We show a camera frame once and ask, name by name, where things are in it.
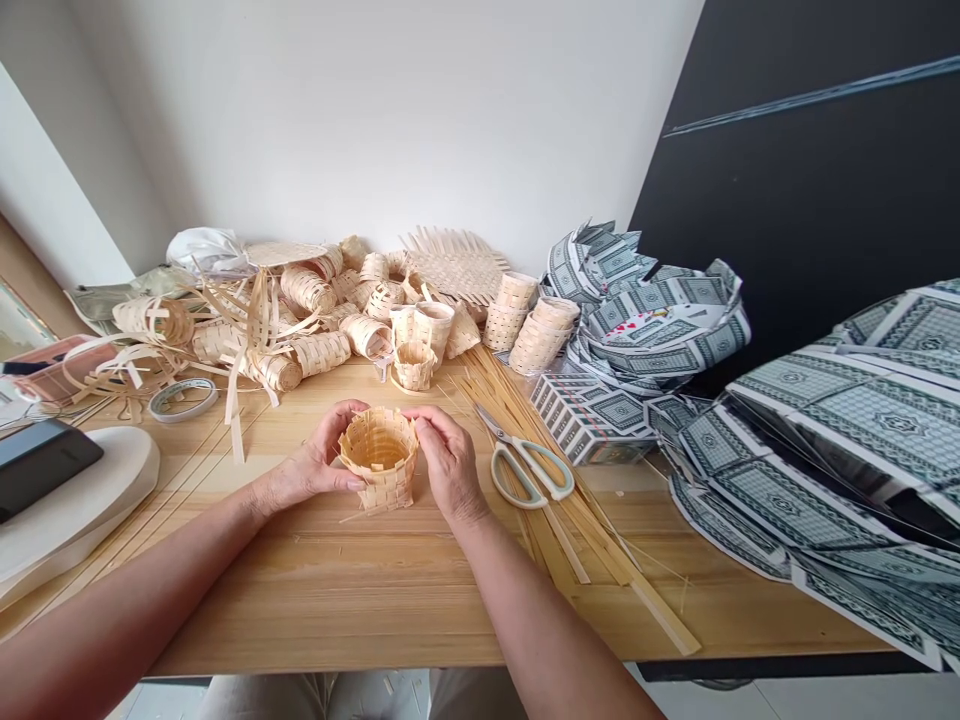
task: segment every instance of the hand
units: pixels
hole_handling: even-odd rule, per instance
[[[489,515],[490,506],[480,490],[470,433],[433,405],[404,410],[403,415],[416,420],[433,497],[447,522],[472,523]]]
[[[343,400],[327,411],[313,434],[290,457],[253,483],[260,512],[270,516],[313,497],[334,490],[357,492],[366,483],[345,468],[332,463],[339,454],[340,436],[358,412],[370,406],[359,400]]]

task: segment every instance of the tape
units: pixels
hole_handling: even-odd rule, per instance
[[[184,410],[183,412],[167,412],[167,404],[170,402],[170,400],[175,398],[184,390],[191,390],[193,388],[208,390],[210,394],[192,408]],[[191,420],[198,415],[202,415],[209,410],[215,402],[217,402],[217,386],[214,385],[213,381],[207,380],[206,378],[191,378],[189,380],[175,382],[173,385],[165,387],[163,390],[158,392],[156,395],[150,398],[149,409],[150,414],[153,415],[153,419],[157,422],[165,424],[178,423],[183,422],[184,420]]]

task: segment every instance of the woven bamboo cylinder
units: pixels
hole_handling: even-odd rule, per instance
[[[236,362],[241,375],[266,384],[274,392],[290,392],[303,380],[300,365],[283,355],[247,350]]]
[[[539,284],[536,278],[529,275],[505,272],[500,279],[500,293],[497,295],[496,304],[515,310],[526,310]]]
[[[387,266],[387,256],[380,253],[369,253],[363,259],[360,268],[360,282],[370,282],[390,279],[390,268]]]
[[[393,346],[409,342],[416,338],[416,328],[413,315],[416,308],[413,305],[394,305],[390,308],[390,326],[393,329]]]
[[[348,315],[340,321],[340,330],[346,333],[355,355],[379,360],[393,352],[390,328],[369,315]]]
[[[526,310],[491,305],[487,311],[487,325],[483,330],[483,344],[494,352],[512,348],[526,314]]]
[[[233,357],[240,349],[241,334],[223,320],[211,320],[197,325],[190,341],[193,354],[200,362],[223,364],[221,356]]]
[[[394,305],[403,304],[403,286],[392,280],[384,280],[377,284],[376,290],[367,300],[364,312],[372,318],[387,322],[390,320],[390,309]]]
[[[295,338],[290,341],[290,347],[304,377],[333,370],[350,358],[350,341],[339,330]]]
[[[113,320],[123,332],[143,333],[152,343],[183,345],[193,336],[193,318],[177,300],[135,298],[115,305]]]
[[[572,300],[563,298],[542,297],[533,308],[534,319],[555,330],[573,327],[579,314],[580,307]]]
[[[397,345],[393,367],[397,381],[407,390],[429,390],[437,364],[436,354],[425,342],[411,340]]]
[[[340,436],[340,459],[367,483],[357,494],[364,510],[413,504],[413,473],[420,444],[412,420],[399,410],[358,413]]]
[[[367,249],[360,238],[351,235],[340,241],[340,253],[343,257],[343,267],[359,272],[363,267],[363,259],[367,256]]]
[[[406,250],[391,250],[387,253],[387,272],[391,275],[403,275],[403,266],[406,262]]]
[[[308,313],[327,313],[337,304],[337,294],[320,276],[298,265],[288,265],[280,276],[280,289]]]
[[[328,315],[321,315],[317,318],[317,322],[323,332],[334,332],[340,329],[340,321],[347,315],[359,314],[360,308],[356,305],[353,303],[343,303],[343,305],[337,305]]]
[[[454,309],[440,302],[419,302],[413,313],[416,339],[427,343],[437,356],[437,366],[443,362],[447,339],[453,327]]]
[[[336,277],[330,279],[330,287],[332,287],[333,291],[337,294],[338,303],[350,302],[350,297],[359,284],[360,276],[356,270],[344,270]]]
[[[458,301],[454,308],[453,327],[447,338],[447,359],[452,360],[480,342],[480,328],[470,317],[463,302]]]
[[[573,328],[556,330],[527,317],[510,351],[510,367],[521,375],[543,372],[560,352]]]

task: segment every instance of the black panel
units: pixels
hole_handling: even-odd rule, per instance
[[[960,3],[708,0],[666,128],[960,55]],[[744,279],[752,344],[715,392],[902,290],[960,276],[960,74],[661,138],[641,250]]]

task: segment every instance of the stack of cards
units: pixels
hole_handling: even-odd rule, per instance
[[[632,465],[656,447],[643,403],[593,375],[544,373],[530,401],[574,465]]]

